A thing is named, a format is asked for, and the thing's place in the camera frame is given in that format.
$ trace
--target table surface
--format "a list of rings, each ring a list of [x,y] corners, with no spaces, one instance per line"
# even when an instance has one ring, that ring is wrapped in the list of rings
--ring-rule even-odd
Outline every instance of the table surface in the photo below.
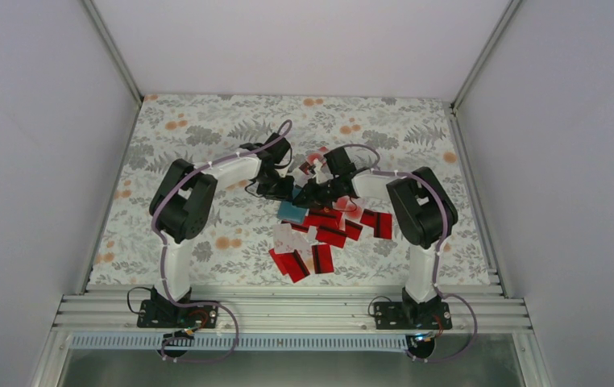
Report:
[[[246,142],[263,142],[285,120],[291,168],[320,148],[360,143],[378,149],[382,169],[430,167],[458,210],[458,223],[443,248],[438,282],[489,283],[467,189],[442,103],[416,98],[306,98],[161,94],[145,97],[110,208],[91,284],[153,284],[160,275],[160,239],[151,231],[148,205],[169,165],[177,158],[196,164],[232,153]],[[373,160],[349,148],[358,166]],[[359,241],[333,248],[335,273],[313,273],[293,284],[282,277],[268,250],[278,202],[253,198],[243,181],[218,187],[203,232],[193,240],[189,266],[198,285],[402,285],[409,273],[409,243],[396,223],[392,240],[364,227]],[[391,212],[387,202],[361,207]],[[358,211],[347,213],[350,217]]]

